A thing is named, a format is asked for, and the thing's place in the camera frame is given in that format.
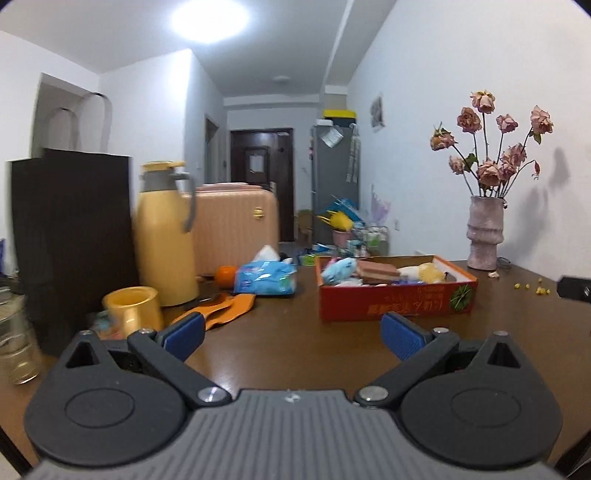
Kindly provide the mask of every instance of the gray gripper base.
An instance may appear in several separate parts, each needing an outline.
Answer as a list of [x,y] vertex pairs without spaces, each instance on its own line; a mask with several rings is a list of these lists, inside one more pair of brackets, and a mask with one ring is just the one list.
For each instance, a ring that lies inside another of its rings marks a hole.
[[80,470],[45,460],[29,480],[557,480],[538,463],[476,472],[414,447],[390,415],[352,405],[340,390],[242,391],[202,408],[172,444],[141,462]]

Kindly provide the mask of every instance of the pink flower pot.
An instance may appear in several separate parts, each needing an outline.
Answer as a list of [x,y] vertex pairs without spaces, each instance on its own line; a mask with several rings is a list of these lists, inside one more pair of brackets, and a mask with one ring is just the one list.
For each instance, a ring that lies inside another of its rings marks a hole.
[[347,248],[347,240],[351,238],[351,232],[333,230],[333,242],[339,248]]
[[496,246],[503,241],[503,199],[472,197],[467,237],[468,267],[496,270]]

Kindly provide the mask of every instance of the blue tissue package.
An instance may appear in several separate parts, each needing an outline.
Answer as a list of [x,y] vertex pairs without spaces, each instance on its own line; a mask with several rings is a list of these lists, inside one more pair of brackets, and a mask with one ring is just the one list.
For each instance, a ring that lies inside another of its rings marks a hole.
[[357,260],[343,258],[324,269],[322,280],[328,285],[336,285],[350,278],[355,273],[355,270],[357,270]]
[[296,267],[283,262],[252,262],[238,269],[235,293],[255,295],[293,295],[296,291]]

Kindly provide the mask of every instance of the orange box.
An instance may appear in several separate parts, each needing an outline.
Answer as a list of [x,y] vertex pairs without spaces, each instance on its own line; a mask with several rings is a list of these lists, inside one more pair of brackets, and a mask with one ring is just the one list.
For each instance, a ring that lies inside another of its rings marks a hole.
[[404,316],[426,316],[468,313],[472,310],[478,279],[441,257],[370,257],[364,260],[389,263],[397,268],[434,262],[440,270],[449,272],[455,281],[385,287],[324,285],[321,272],[330,257],[315,257],[320,318],[323,321],[379,320],[386,312],[396,312]]

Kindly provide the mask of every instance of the door frame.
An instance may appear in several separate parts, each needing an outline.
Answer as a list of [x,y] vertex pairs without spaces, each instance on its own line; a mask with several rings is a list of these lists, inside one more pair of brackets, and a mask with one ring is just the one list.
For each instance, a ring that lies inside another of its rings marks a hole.
[[282,128],[242,128],[242,129],[232,129],[229,131],[230,133],[230,151],[228,152],[229,155],[229,163],[230,163],[230,181],[232,181],[232,152],[234,150],[234,133],[237,134],[257,134],[257,133],[270,133],[270,134],[278,134],[278,133],[287,133],[290,136],[290,145],[291,148],[288,150],[287,154],[287,162],[288,162],[288,172],[290,175],[291,180],[291,204],[293,205],[293,211],[291,212],[292,216],[292,223],[293,223],[293,232],[294,232],[294,239],[296,237],[296,173],[294,171],[294,149],[296,147],[296,143],[294,140],[294,129],[292,127],[282,127]]

